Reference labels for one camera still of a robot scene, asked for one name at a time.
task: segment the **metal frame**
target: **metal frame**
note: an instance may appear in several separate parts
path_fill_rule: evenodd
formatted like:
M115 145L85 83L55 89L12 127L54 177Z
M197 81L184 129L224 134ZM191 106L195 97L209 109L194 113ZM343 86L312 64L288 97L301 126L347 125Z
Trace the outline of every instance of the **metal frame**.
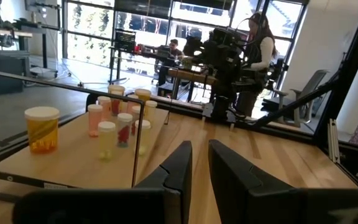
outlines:
M122 101L131 101L131 102L140 104L140 110L141 111L144 111L144 108L145 108L145 102L144 101L129 98L129 97L125 97L125 96L112 95L110 93L103 93L103 92L100 92L100 91L94 91L94 90L79 88L79 87L75 87L75 86L64 85L64 84L60 84L60 83L48 82L48 81L39 80L39 79L36 79L36 78L23 77L23 76L20 76L20 75L13 75L13 74L10 74L10 73L5 73L5 72L0 72L0 77L13 78L13 79L17 79L17 80L22 80L24 82L38 83L38 84L41 84L41 85L48 85L48 86L52 86L52 87L63 88L65 90L79 91L79 92L82 92L82 93L89 93L89 94L94 94L94 95L98 95L98 96L107 96L107 97L115 98L115 99L122 100ZM139 126L142 126L143 118L144 118L144 114L141 113L139 115ZM142 130L141 128L138 128L138 130L137 130L136 147L135 147L135 159L134 159L134 170L133 170L133 173L132 173L132 187L135 186L135 183L136 183L136 172L137 172L137 164L138 164L138 159L139 159L139 147L140 147L141 130Z

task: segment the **gray chair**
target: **gray chair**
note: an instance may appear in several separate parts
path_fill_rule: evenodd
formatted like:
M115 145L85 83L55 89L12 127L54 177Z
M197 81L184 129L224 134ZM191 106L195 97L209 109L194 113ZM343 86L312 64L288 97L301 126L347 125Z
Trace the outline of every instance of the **gray chair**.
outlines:
M302 91L291 89L296 94L296 100L301 98L302 96L305 96L312 91L315 91L317 89L318 85L320 84L321 80L324 78L326 74L328 74L329 70L317 70L314 75L310 78L306 86L303 88ZM288 105L289 103L292 103L292 100L285 99L284 96L287 96L288 93L274 90L276 94L278 94L278 109L281 109ZM278 119L278 122L283 124L289 124L292 126L300 127L301 123L309 123L311 121L311 110L313 108L313 102L314 100L310 101L304 106L301 106L294 110L294 119L293 122L288 122L284 120L284 117L281 117Z

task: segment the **desk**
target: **desk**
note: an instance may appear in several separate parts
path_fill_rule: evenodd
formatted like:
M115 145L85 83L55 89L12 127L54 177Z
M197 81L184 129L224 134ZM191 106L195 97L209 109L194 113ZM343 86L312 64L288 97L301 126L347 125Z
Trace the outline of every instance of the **desk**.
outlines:
M184 70L174 69L174 68L171 68L168 71L168 75L171 76L172 78L175 78L175 81L173 82L173 90L172 90L172 98L173 99L176 99L178 96L179 85L180 85L179 80L180 79L189 80L191 82L204 83L206 85L212 85L216 81L216 78L212 77L212 76L206 77L205 75L202 75L199 73L187 72ZM192 92L193 92L193 90L191 89L189 92L190 97L188 97L188 98L191 98Z
M19 37L32 37L32 34L29 32L22 32L22 31L16 31L15 30L15 35L19 36ZM6 29L0 29L0 35L11 35L12 32Z
M191 224L220 223L218 208L209 179L208 141L218 139L264 171L294 186L310 188L356 188L356 185L315 146L266 134L228 128L200 119L170 114L170 122L162 128L153 149L152 158L145 166L141 179L149 175L184 140L193 146L193 181L191 191ZM75 164L66 164L67 169ZM45 170L61 173L49 164ZM0 180L0 191L18 195L35 190ZM9 223L13 204L0 202L0 224Z
M167 115L168 111L156 110L149 148L138 159L137 181L144 175L144 167ZM58 149L55 152L36 155L30 153L27 147L0 162L0 179L45 188L130 188L135 137L128 148L115 149L113 159L108 162L99 160L98 143L98 138L88 136L88 114L81 115L59 128Z

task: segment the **glass panel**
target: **glass panel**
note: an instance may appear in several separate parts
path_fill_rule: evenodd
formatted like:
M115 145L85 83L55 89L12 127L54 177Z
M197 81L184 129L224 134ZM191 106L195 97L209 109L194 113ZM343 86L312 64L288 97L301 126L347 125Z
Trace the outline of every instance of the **glass panel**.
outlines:
M158 47L165 45L168 21L153 17L118 12L117 28L136 31L136 43ZM153 76L155 59L123 53L121 70Z
M114 0L76 0L76 1L114 7Z
M68 59L108 67L110 64L110 41L81 35L68 34Z
M275 40L275 46L278 51L278 54L275 59L273 59L274 62L277 61L279 58L285 58L287 56L288 48L290 48L291 42L286 40Z
M136 43L158 47L164 45L168 34L168 21L153 17L118 12L117 28L136 31Z
M68 3L68 30L111 38L113 11Z
M292 37L301 8L301 4L270 1L266 16L273 34L280 37Z
M204 22L217 26L228 26L229 11L211 7L196 6L180 2L173 3L172 17L190 21Z
M209 39L209 32L213 30L213 27L172 21L170 39L178 39L178 49L183 50L186 44L186 37L188 35L193 37L201 37L201 41L204 42Z
M241 21L252 16L253 13L256 11L257 5L258 0L237 0L236 11L234 13L231 27L238 27L238 29L240 30L249 30L248 22Z
M168 19L170 5L166 0L116 0L114 10Z

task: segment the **window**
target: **window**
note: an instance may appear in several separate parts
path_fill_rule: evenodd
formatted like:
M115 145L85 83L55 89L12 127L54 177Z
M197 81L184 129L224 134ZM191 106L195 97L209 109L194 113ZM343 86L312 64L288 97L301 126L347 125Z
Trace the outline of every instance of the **window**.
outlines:
M114 7L114 0L76 0L76 1L92 3L92 4L98 4L98 5L101 5L101 6Z
M110 41L75 34L67 34L68 59L108 67L110 64Z
M68 30L111 38L113 11L68 3Z
M234 13L232 28L249 31L248 21L243 21L253 15L256 11L258 0L237 0L236 11Z
M285 58L285 56L287 56L288 48L290 48L290 44L291 42L286 40L277 40L277 39L275 40L275 46L278 51L278 54L276 58L273 60L274 62L276 62L277 59L279 58Z
M117 28L136 31L136 43L158 47L165 45L168 21L153 17L118 12Z
M273 35L279 37L292 37L294 28L298 22L301 8L301 4L270 1L266 16Z
M173 21L171 24L170 39L178 39L178 49L183 50L186 44L186 37L188 35L193 37L200 37L201 41L204 42L209 39L209 32L213 30L214 27Z
M191 19L216 26L228 26L230 23L228 10L195 6L180 2L173 3L172 17L176 19Z

